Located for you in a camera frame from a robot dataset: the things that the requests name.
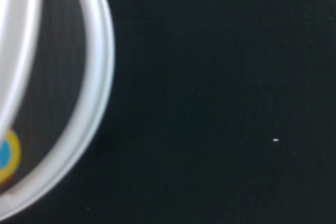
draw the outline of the black background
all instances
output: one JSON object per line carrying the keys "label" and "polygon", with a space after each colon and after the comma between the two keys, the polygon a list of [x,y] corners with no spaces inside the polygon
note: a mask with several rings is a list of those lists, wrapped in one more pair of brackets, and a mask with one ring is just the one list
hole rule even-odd
{"label": "black background", "polygon": [[109,5],[102,126],[61,183],[4,223],[334,223],[334,1]]}

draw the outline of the blue circle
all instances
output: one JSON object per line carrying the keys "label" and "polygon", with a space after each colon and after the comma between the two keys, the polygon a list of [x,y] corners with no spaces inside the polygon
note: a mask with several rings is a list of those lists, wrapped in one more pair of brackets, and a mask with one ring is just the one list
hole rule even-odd
{"label": "blue circle", "polygon": [[0,169],[4,169],[10,161],[10,148],[7,141],[1,143],[0,147]]}

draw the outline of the colorful label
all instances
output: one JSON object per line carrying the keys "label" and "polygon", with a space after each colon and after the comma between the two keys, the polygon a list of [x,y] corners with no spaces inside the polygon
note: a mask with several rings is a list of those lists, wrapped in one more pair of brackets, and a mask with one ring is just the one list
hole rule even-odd
{"label": "colorful label", "polygon": [[12,177],[21,161],[21,144],[10,130],[0,146],[0,184]]}

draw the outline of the dark surface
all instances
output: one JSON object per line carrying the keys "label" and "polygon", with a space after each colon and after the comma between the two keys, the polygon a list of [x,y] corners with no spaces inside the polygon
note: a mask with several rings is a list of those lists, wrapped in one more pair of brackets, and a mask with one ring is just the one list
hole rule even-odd
{"label": "dark surface", "polygon": [[6,188],[33,170],[57,142],[82,83],[85,35],[79,2],[48,0],[42,12],[36,60],[12,127],[21,140],[22,161]]}
{"label": "dark surface", "polygon": [[63,182],[4,223],[334,223],[334,1],[111,8],[102,126]]}

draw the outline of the yellow circle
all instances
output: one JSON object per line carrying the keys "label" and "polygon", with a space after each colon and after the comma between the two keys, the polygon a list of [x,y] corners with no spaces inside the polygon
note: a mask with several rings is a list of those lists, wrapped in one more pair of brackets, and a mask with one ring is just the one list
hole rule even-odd
{"label": "yellow circle", "polygon": [[13,175],[21,161],[21,144],[15,132],[7,132],[6,141],[10,149],[10,160],[4,169],[0,169],[0,183],[3,183]]}

